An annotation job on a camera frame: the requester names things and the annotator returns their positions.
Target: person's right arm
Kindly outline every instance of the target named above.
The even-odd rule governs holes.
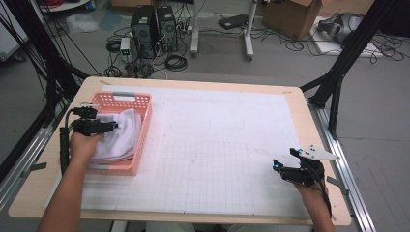
[[[294,186],[301,194],[305,207],[310,214],[314,232],[336,231],[322,192],[298,184],[294,184]]]

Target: headset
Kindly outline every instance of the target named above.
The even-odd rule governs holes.
[[[339,44],[345,44],[356,31],[362,19],[356,14],[336,13],[332,17],[320,20],[317,27],[318,32],[326,32]]]

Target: basket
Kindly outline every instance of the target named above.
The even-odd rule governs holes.
[[[141,132],[136,141],[135,153],[132,159],[121,160],[110,164],[88,165],[87,173],[135,176],[139,161],[141,160],[144,141],[151,121],[152,106],[151,95],[125,92],[96,92],[90,103],[97,104],[98,113],[121,113],[122,111],[134,108],[141,116]]]

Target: box flap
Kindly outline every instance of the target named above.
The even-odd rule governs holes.
[[[302,5],[304,7],[308,7],[313,0],[291,0],[291,1],[299,5]],[[326,6],[330,4],[331,2],[334,2],[335,0],[320,0],[320,1],[322,2],[323,6]]]

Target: white towel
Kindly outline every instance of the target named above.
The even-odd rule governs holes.
[[[135,109],[127,109],[120,114],[98,114],[97,119],[104,123],[115,121],[118,128],[107,132],[105,137],[98,142],[96,153],[90,161],[111,163],[131,158],[141,131],[141,116]]]

